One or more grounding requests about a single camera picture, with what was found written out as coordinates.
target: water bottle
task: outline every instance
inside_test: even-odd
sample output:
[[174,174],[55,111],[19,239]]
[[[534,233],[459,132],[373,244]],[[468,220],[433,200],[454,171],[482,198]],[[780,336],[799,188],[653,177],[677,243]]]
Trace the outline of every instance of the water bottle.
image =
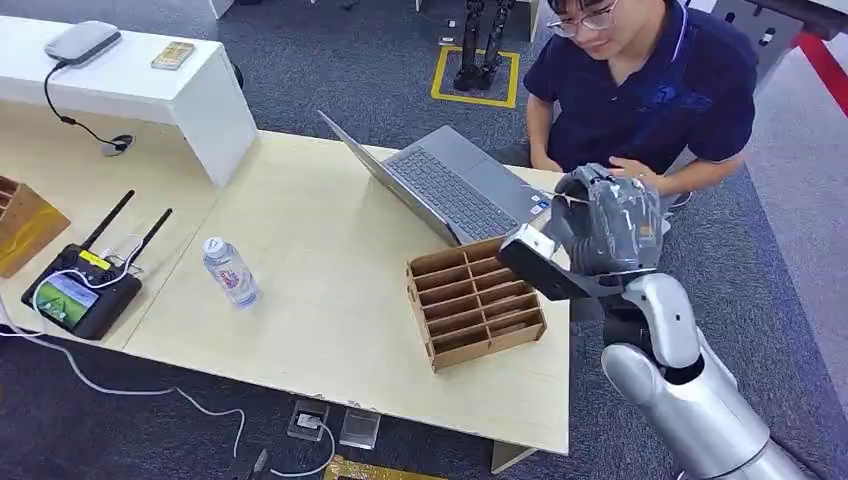
[[237,307],[249,307],[259,299],[259,287],[250,269],[238,250],[224,239],[212,237],[203,243],[203,264]]

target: wooden compartment box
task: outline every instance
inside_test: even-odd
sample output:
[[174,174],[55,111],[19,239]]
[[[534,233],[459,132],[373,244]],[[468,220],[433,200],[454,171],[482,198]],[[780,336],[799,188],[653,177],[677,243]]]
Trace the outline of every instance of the wooden compartment box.
[[492,238],[416,258],[407,292],[433,370],[539,340],[547,328],[533,287],[501,265]]
[[0,278],[9,278],[70,225],[31,188],[0,176]]

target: floor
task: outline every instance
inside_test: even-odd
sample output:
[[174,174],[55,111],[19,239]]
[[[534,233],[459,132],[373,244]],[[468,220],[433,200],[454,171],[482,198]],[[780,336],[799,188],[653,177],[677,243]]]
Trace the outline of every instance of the floor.
[[[75,22],[90,18],[139,30],[222,41],[246,77],[260,128],[329,137],[325,109],[364,143],[402,147],[450,124],[484,148],[522,137],[516,109],[430,99],[436,38],[459,2],[266,0],[235,6],[216,22],[205,0],[130,2],[0,0],[0,14]],[[522,74],[544,42],[505,42]],[[848,44],[833,42],[848,65]],[[745,169],[696,195],[678,215],[663,270],[689,291],[711,345],[772,431],[830,478],[848,478],[846,118],[798,52],[757,99]],[[572,325],[571,455],[539,453],[505,479],[671,478],[673,460],[600,370],[597,322]],[[212,408],[248,412],[244,442],[271,448],[279,470],[311,468],[325,445],[284,430],[294,398],[239,382],[69,345],[82,368],[119,388],[180,385]],[[54,352],[0,340],[0,478],[220,478],[235,434],[179,397],[127,399],[81,385]],[[338,430],[342,411],[330,426]],[[491,444],[384,418],[377,449],[340,448],[355,461],[451,479],[489,478]]]

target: power socket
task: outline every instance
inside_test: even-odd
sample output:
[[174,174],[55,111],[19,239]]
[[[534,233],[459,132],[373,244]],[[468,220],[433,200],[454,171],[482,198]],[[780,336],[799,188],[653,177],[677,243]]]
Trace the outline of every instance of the power socket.
[[326,425],[329,415],[330,406],[326,403],[298,400],[294,404],[286,433],[290,437],[319,442],[324,436],[324,429],[319,426],[319,423]]

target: glasses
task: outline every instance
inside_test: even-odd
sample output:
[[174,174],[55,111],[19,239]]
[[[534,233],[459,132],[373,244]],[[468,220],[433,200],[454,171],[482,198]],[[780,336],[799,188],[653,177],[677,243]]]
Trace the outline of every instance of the glasses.
[[[606,30],[615,23],[612,18],[612,11],[617,4],[618,0],[615,0],[609,7],[595,13],[590,13],[579,21],[590,30]],[[577,35],[577,21],[566,22],[564,20],[554,20],[553,22],[548,22],[547,26],[560,37],[571,38]]]

